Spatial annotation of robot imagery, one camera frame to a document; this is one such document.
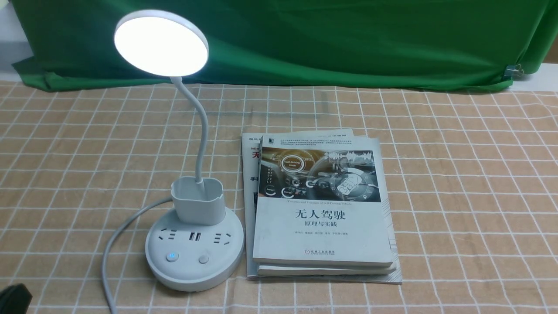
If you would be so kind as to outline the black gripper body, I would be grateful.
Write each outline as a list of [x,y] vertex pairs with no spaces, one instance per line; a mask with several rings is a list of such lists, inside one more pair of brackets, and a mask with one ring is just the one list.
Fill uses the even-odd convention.
[[0,313],[26,314],[32,298],[32,294],[24,284],[7,286],[0,293]]

